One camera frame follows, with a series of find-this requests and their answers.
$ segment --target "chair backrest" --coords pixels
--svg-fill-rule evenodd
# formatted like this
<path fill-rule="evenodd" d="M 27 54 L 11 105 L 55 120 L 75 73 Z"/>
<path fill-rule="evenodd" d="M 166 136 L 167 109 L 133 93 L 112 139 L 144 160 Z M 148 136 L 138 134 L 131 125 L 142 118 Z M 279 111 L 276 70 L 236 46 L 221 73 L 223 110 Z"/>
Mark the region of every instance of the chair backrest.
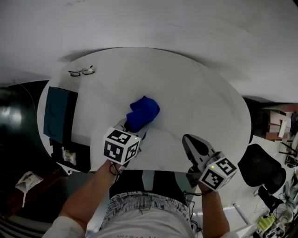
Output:
<path fill-rule="evenodd" d="M 264 184 L 271 194 L 276 192 L 285 182 L 284 168 L 258 144 L 247 147 L 238 166 L 248 186 L 256 187 Z"/>

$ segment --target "forearm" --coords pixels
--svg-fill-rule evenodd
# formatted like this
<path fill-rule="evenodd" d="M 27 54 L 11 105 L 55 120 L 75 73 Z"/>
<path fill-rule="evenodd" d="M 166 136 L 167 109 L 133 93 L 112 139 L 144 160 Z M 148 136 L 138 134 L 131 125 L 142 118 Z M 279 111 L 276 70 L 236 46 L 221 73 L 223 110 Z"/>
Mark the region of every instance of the forearm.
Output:
<path fill-rule="evenodd" d="M 86 230 L 95 210 L 110 188 L 115 176 L 109 171 L 107 160 L 95 175 L 65 202 L 59 216 L 66 216 Z"/>
<path fill-rule="evenodd" d="M 219 238 L 230 231 L 218 192 L 202 196 L 203 237 Z"/>

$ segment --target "blue towel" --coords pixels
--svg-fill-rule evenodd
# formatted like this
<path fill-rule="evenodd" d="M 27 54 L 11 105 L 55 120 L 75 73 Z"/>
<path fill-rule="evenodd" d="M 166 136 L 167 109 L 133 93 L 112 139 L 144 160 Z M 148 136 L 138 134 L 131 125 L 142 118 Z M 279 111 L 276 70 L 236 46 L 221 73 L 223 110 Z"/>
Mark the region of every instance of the blue towel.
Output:
<path fill-rule="evenodd" d="M 130 108 L 132 112 L 126 114 L 126 120 L 133 131 L 139 131 L 146 123 L 153 121 L 160 110 L 158 104 L 146 96 L 130 104 Z"/>

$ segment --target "eyeglasses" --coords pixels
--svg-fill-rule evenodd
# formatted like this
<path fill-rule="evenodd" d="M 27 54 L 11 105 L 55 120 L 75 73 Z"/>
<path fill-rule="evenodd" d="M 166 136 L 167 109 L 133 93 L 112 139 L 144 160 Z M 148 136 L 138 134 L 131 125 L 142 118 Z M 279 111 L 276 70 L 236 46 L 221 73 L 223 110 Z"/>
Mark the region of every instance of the eyeglasses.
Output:
<path fill-rule="evenodd" d="M 87 68 L 83 68 L 80 71 L 69 71 L 69 73 L 70 73 L 70 76 L 73 76 L 73 77 L 80 76 L 81 75 L 80 72 L 82 72 L 82 74 L 84 74 L 84 75 L 93 74 L 93 73 L 95 73 L 95 70 L 92 69 L 92 67 L 93 67 L 93 65 L 91 65 L 90 67 L 87 67 Z"/>

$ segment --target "white wall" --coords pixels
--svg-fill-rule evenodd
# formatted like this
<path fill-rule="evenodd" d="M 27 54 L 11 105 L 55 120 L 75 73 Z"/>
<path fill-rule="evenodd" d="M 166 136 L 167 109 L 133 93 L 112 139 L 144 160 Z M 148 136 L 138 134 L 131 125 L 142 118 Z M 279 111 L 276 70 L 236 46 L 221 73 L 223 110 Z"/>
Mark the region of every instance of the white wall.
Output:
<path fill-rule="evenodd" d="M 298 102 L 297 23 L 292 0 L 0 0 L 0 82 L 140 46 L 188 55 L 242 95 Z"/>

